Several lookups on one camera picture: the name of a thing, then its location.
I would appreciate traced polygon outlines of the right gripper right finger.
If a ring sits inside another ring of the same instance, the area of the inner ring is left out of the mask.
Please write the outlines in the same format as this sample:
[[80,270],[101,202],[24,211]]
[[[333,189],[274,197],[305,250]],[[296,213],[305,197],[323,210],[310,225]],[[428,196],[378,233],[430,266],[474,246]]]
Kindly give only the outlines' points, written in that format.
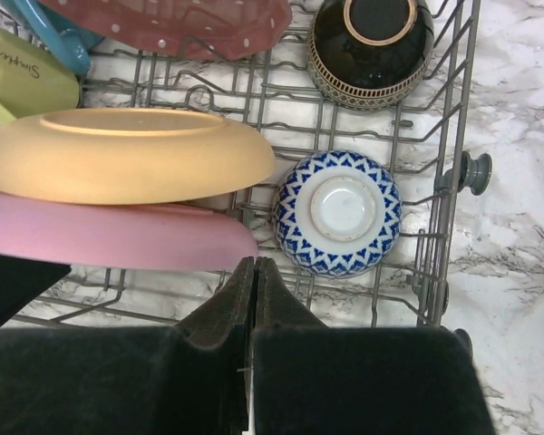
[[329,327],[255,264],[258,434],[492,434],[470,336],[443,327]]

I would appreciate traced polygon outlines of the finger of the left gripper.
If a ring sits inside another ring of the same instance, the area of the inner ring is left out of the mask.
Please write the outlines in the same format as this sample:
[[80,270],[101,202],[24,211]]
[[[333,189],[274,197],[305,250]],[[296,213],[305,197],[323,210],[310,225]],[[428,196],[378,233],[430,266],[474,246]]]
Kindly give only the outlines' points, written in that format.
[[66,264],[0,256],[0,326],[70,273]]

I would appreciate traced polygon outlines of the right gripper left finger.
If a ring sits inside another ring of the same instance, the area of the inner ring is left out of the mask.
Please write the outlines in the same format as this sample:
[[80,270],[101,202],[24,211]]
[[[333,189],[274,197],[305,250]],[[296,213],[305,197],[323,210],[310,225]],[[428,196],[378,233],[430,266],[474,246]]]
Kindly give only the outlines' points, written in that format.
[[0,329],[0,434],[239,434],[254,261],[173,326]]

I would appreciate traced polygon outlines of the pink round bear plate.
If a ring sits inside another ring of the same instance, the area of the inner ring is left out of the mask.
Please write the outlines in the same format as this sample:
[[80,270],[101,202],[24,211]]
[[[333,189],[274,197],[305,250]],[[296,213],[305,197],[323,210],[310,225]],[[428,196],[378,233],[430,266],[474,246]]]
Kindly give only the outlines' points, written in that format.
[[0,254],[160,271],[235,268],[257,256],[237,220],[181,205],[86,206],[0,193]]

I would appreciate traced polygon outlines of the yellow pink rimmed plate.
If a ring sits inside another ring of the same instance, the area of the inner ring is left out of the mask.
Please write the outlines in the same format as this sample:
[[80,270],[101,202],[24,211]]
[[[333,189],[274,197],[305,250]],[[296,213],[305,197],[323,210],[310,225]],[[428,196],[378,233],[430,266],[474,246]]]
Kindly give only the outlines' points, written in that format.
[[73,204],[139,205],[213,197],[277,168],[247,124],[181,110],[90,108],[0,127],[0,192]]

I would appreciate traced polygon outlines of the red patterned bowl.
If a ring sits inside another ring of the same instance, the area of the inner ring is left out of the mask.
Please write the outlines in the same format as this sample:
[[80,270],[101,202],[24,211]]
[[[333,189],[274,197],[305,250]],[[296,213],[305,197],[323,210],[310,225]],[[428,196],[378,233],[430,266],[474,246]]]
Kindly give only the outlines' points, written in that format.
[[279,247],[314,276],[359,276],[382,262],[400,235],[403,204],[390,172],[351,150],[300,160],[281,179],[272,228]]

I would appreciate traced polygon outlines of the yellow green mug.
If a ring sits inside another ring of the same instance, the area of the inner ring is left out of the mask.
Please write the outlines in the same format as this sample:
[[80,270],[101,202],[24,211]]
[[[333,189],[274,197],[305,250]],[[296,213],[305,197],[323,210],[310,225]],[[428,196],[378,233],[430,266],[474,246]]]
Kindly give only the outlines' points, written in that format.
[[72,72],[44,49],[0,28],[0,125],[74,109],[80,97]]

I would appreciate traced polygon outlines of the blue floral mug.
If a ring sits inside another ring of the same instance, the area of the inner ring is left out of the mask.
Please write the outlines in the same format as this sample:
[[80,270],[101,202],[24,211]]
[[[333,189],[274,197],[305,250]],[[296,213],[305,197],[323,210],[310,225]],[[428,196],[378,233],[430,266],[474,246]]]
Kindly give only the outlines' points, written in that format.
[[63,66],[78,76],[89,72],[89,51],[102,41],[101,35],[80,27],[38,1],[4,0],[0,5],[37,36]]

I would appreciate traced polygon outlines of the grey wire dish rack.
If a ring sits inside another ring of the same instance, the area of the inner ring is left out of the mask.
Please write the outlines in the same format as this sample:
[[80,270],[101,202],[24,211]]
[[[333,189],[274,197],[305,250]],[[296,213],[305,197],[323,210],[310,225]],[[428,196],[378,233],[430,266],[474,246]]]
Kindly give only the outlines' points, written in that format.
[[[195,63],[103,42],[81,79],[87,107],[204,111],[244,121],[273,144],[277,172],[254,187],[198,201],[243,222],[262,256],[274,259],[288,289],[326,323],[439,325],[447,282],[457,194],[480,195],[491,158],[463,147],[481,5],[433,1],[433,58],[404,101],[379,111],[335,105],[306,72],[313,1],[291,3],[293,20],[277,46],[242,61]],[[381,186],[398,237],[365,273],[335,279],[312,275],[282,252],[272,219],[287,175],[318,154],[349,161],[364,155],[386,169]]]

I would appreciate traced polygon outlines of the brown plate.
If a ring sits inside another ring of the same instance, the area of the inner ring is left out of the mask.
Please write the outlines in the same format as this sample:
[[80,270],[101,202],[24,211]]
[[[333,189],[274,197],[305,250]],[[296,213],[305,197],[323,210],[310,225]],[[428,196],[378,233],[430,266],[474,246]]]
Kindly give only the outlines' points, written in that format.
[[236,61],[267,51],[292,21],[285,0],[67,0],[42,4],[122,44],[194,61]]

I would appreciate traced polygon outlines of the dark brown cream bowl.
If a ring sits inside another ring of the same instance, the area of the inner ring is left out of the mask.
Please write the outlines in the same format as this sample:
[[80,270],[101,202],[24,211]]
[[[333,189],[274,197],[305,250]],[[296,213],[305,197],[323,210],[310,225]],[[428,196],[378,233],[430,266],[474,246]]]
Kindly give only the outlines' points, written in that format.
[[327,99],[352,110],[376,110],[415,89],[433,45],[425,1],[324,1],[308,32],[307,70]]

